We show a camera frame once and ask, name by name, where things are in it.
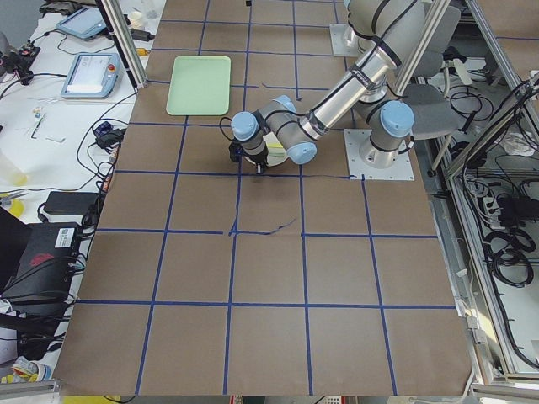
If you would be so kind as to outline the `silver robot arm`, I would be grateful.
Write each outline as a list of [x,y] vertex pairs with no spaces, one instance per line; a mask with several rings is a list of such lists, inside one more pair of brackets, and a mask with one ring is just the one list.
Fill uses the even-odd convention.
[[339,82],[305,113],[289,97],[273,98],[253,112],[231,120],[229,157],[246,157],[258,174],[269,167],[264,136],[273,134],[295,164],[310,162],[316,142],[349,110],[356,109],[371,127],[361,147],[363,160],[376,168],[389,167],[403,140],[410,136],[414,112],[403,101],[387,97],[387,73],[399,68],[416,50],[424,26],[419,1],[348,1],[348,25],[359,39],[362,54]]

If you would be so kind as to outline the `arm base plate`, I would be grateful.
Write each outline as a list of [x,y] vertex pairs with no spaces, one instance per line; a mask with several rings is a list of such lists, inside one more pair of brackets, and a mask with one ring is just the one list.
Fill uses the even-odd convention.
[[333,56],[357,57],[360,55],[359,39],[347,24],[330,24],[329,35]]
[[406,141],[396,151],[380,151],[371,144],[371,130],[344,130],[349,176],[357,180],[414,181]]

